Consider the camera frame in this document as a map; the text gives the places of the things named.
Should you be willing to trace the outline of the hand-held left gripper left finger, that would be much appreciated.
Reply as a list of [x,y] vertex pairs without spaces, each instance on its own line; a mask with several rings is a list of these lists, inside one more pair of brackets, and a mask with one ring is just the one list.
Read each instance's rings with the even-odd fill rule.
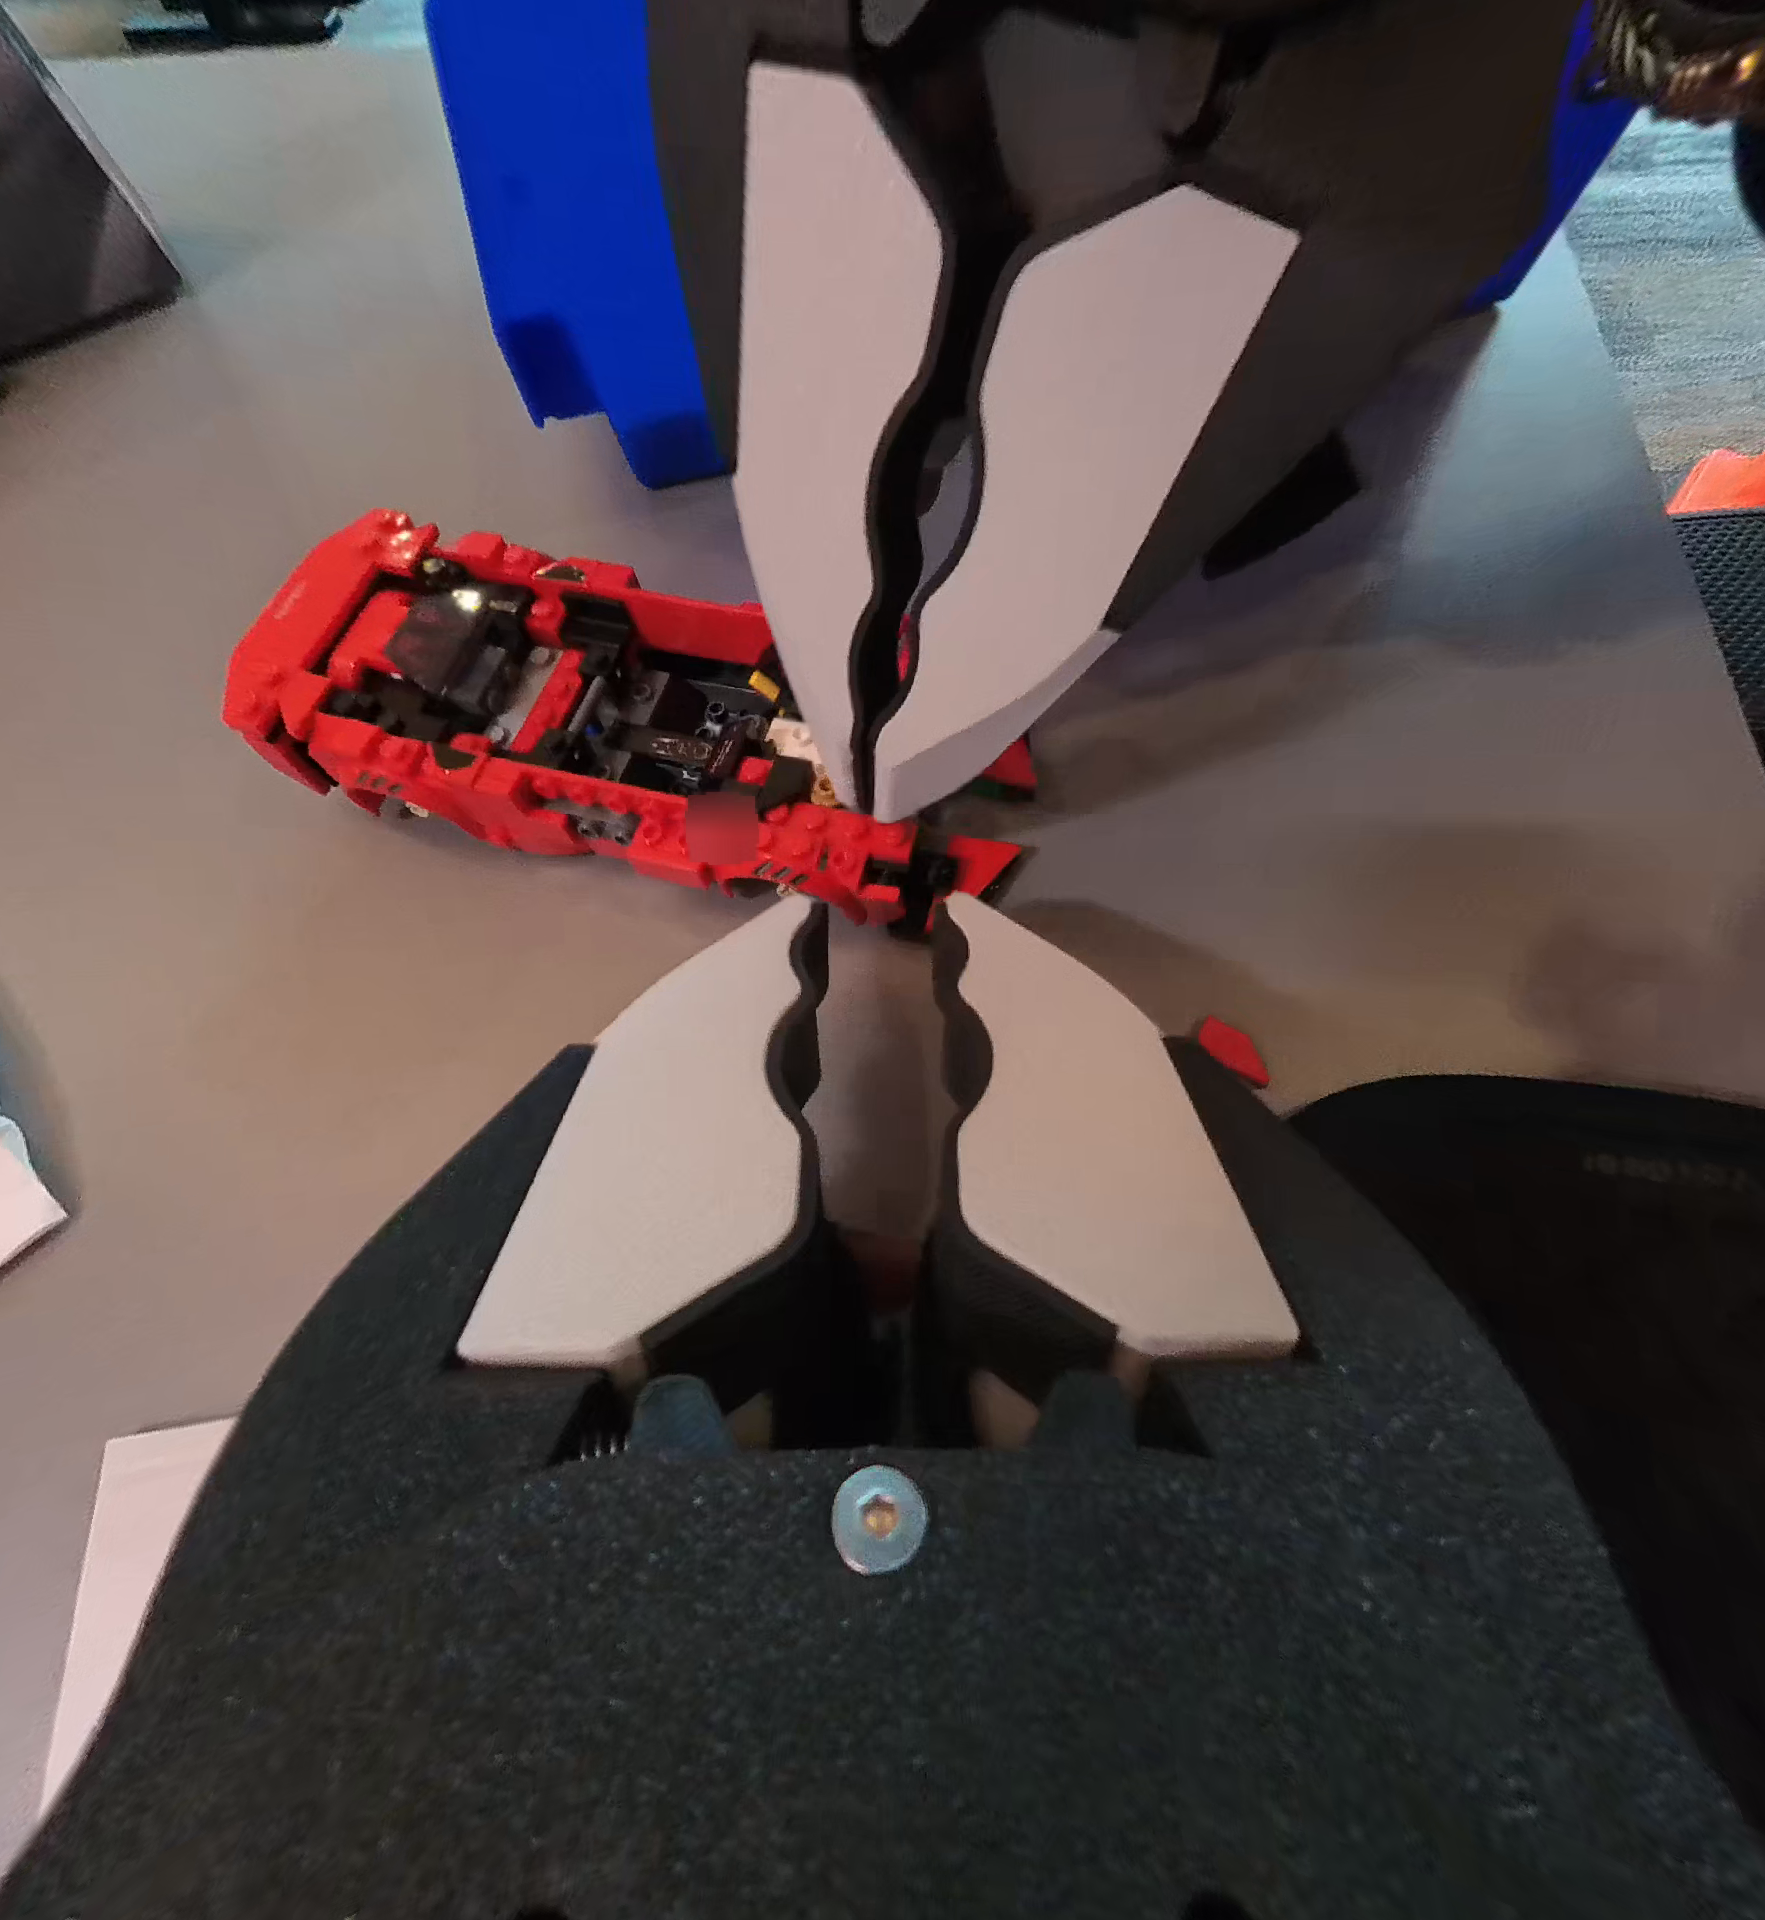
[[774,901],[590,1043],[459,1340],[472,1364],[635,1369],[821,1218],[829,914]]

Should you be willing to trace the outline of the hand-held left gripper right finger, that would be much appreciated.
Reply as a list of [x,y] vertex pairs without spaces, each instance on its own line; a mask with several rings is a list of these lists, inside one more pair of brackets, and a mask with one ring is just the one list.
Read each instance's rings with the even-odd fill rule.
[[979,1360],[1284,1357],[1298,1321],[1169,1043],[981,901],[934,926],[942,1279]]

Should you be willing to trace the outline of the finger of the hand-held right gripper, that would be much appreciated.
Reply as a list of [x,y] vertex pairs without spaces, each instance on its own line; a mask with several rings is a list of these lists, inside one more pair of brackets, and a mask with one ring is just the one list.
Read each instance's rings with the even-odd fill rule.
[[952,798],[1114,644],[1114,604],[1296,250],[1172,184],[1013,269],[974,383],[966,528],[874,739],[876,818]]
[[924,400],[951,339],[958,180],[893,105],[846,71],[751,62],[747,85],[739,520],[779,660],[837,798],[904,821],[967,782],[934,725],[881,747],[902,619],[923,584]]

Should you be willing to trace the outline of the red brick toy car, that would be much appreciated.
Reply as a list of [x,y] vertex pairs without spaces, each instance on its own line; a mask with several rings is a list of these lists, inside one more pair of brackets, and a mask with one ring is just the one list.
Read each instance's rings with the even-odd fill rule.
[[902,939],[952,894],[999,901],[1030,857],[846,804],[760,604],[501,535],[443,540],[406,512],[292,567],[233,654],[225,724],[368,814],[730,900],[801,894]]

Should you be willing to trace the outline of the blue plastic bin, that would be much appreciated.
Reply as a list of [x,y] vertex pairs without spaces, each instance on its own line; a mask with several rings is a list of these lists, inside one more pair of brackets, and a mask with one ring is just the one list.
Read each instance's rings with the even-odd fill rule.
[[[728,476],[739,514],[662,203],[648,7],[425,6],[425,20],[489,320],[532,417],[607,414],[644,487]],[[1553,232],[1632,115],[1600,77],[1602,13],[1576,6]]]

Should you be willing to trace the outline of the black quilted wrist pad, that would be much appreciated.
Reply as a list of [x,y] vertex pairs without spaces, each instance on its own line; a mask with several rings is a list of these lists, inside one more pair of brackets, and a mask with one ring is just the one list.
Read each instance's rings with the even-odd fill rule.
[[1489,1336],[1765,1837],[1765,1107],[1414,1074],[1293,1115]]

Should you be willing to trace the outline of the white paper sheet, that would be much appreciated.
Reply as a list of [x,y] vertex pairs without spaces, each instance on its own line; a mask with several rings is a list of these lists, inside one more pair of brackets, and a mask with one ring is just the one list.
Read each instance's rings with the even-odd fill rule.
[[151,1600],[234,1418],[110,1439],[54,1705],[39,1815],[49,1815],[122,1684]]

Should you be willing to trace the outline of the dark printed cardboard box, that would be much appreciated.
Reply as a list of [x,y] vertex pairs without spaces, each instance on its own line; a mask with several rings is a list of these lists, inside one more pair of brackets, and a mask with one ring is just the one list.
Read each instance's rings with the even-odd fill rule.
[[0,7],[0,369],[183,290],[177,259]]

